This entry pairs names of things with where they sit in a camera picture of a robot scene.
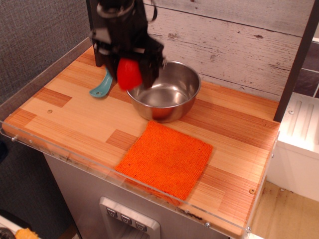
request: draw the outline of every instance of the gray fabric wall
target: gray fabric wall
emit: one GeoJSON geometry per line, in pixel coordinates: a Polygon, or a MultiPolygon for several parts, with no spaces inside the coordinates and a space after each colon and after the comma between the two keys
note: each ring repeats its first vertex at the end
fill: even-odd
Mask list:
{"type": "MultiPolygon", "coordinates": [[[[0,104],[89,34],[85,0],[0,0],[0,104]]],[[[0,209],[56,239],[72,218],[43,155],[0,135],[0,209]]]]}

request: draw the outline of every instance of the wooden tabletop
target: wooden tabletop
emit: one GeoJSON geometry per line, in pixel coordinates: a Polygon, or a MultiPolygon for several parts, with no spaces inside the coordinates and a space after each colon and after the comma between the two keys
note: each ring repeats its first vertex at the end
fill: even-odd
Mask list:
{"type": "MultiPolygon", "coordinates": [[[[12,113],[3,129],[107,178],[148,121],[115,83],[103,98],[89,95],[104,76],[105,69],[95,66],[90,48],[12,113]]],[[[277,106],[277,102],[202,82],[191,111],[181,120],[164,124],[214,146],[186,203],[178,206],[180,213],[208,221],[235,238],[243,234],[240,227],[249,226],[254,192],[260,188],[277,137],[279,123],[272,121],[277,106]]]]}

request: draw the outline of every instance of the orange cloth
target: orange cloth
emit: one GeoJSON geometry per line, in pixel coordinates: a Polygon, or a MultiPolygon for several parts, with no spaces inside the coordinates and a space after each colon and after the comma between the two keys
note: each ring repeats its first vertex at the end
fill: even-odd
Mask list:
{"type": "Polygon", "coordinates": [[[115,169],[185,200],[202,174],[212,150],[210,144],[150,121],[115,169]]]}

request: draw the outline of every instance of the teal spoon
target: teal spoon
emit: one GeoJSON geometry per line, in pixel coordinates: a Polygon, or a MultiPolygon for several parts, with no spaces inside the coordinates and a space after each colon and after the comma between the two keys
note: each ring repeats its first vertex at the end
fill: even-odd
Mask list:
{"type": "Polygon", "coordinates": [[[113,78],[112,78],[110,72],[108,71],[108,69],[106,69],[106,75],[105,75],[103,81],[97,87],[90,90],[90,95],[93,97],[96,97],[96,98],[101,98],[101,97],[105,96],[110,90],[112,80],[113,80],[113,78]]]}

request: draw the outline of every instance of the metal bowl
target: metal bowl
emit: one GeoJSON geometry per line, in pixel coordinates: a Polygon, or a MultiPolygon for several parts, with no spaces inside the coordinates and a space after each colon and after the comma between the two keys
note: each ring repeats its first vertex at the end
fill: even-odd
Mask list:
{"type": "Polygon", "coordinates": [[[159,70],[151,88],[143,85],[127,91],[140,116],[157,122],[172,122],[182,118],[192,108],[200,90],[200,77],[189,66],[168,61],[159,70]]]}

